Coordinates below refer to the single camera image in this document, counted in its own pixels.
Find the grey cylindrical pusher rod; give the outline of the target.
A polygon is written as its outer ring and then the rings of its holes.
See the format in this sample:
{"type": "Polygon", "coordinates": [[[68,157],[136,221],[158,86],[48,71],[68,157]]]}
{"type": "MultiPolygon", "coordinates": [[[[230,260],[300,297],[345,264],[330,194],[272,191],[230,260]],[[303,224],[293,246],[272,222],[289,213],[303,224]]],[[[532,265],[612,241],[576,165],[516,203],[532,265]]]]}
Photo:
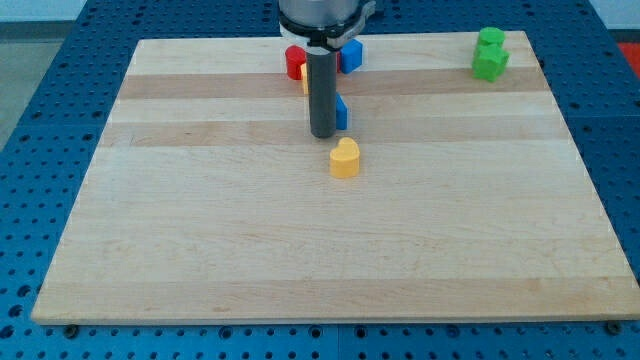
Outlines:
{"type": "Polygon", "coordinates": [[[307,55],[311,134],[328,138],[336,131],[336,55],[307,55]]]}

